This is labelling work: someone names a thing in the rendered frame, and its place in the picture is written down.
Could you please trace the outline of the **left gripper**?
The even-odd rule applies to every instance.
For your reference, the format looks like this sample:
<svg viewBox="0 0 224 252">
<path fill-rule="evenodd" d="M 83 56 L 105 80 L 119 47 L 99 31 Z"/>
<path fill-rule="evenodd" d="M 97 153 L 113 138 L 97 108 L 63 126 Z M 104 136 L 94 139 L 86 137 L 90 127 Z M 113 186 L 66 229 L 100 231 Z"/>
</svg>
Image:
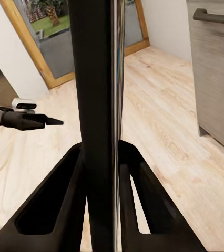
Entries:
<svg viewBox="0 0 224 252">
<path fill-rule="evenodd" d="M 45 114 L 31 114 L 15 111 L 11 114 L 9 122 L 12 128 L 20 131 L 43 128 L 44 125 L 62 125 L 63 121 L 48 118 Z"/>
</svg>

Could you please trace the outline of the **poster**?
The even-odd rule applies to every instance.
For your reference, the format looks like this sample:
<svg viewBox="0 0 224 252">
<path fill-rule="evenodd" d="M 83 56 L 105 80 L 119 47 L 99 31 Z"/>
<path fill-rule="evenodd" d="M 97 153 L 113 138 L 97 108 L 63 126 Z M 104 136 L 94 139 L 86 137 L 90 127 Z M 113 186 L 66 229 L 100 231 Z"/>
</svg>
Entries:
<svg viewBox="0 0 224 252">
<path fill-rule="evenodd" d="M 68 0 L 93 252 L 117 252 L 126 0 Z"/>
</svg>

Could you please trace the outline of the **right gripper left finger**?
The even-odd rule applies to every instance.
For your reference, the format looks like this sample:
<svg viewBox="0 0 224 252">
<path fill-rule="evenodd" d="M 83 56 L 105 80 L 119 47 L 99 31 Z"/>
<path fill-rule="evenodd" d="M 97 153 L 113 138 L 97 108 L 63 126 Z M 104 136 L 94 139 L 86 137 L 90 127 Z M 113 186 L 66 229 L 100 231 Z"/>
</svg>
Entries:
<svg viewBox="0 0 224 252">
<path fill-rule="evenodd" d="M 2 227 L 0 252 L 80 252 L 86 197 L 80 142 Z"/>
</svg>

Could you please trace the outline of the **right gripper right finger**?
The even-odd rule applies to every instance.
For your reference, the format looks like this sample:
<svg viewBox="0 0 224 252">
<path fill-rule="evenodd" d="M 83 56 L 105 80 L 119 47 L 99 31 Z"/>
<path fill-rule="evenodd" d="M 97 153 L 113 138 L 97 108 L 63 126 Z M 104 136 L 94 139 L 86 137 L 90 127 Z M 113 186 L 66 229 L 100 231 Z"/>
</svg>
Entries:
<svg viewBox="0 0 224 252">
<path fill-rule="evenodd" d="M 122 252 L 207 252 L 139 150 L 123 140 L 118 175 Z M 130 175 L 151 234 L 139 231 Z"/>
</svg>

